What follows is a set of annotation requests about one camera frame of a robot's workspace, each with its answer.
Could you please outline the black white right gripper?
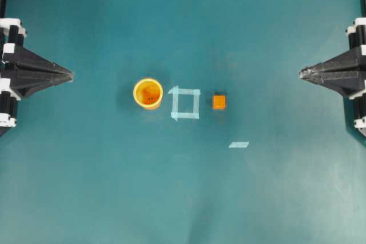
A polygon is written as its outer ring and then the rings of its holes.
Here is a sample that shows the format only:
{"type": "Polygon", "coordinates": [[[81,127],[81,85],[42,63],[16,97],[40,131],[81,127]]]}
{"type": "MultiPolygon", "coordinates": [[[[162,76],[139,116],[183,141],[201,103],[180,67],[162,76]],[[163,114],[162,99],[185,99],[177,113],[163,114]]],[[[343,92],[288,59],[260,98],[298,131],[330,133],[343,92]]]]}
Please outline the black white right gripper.
{"type": "Polygon", "coordinates": [[[350,50],[303,68],[299,78],[349,98],[353,102],[353,125],[365,137],[365,17],[356,18],[346,34],[350,50]],[[331,73],[351,70],[358,73],[331,73]]]}

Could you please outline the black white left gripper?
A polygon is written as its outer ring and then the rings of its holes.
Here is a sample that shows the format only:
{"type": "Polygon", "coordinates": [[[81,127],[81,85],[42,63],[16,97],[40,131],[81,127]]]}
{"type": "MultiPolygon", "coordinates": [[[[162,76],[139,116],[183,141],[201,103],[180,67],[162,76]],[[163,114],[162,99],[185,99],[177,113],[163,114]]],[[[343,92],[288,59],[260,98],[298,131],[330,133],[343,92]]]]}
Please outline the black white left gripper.
{"type": "Polygon", "coordinates": [[[22,98],[73,80],[68,69],[22,47],[25,32],[20,20],[1,19],[1,135],[16,127],[22,98]]]}

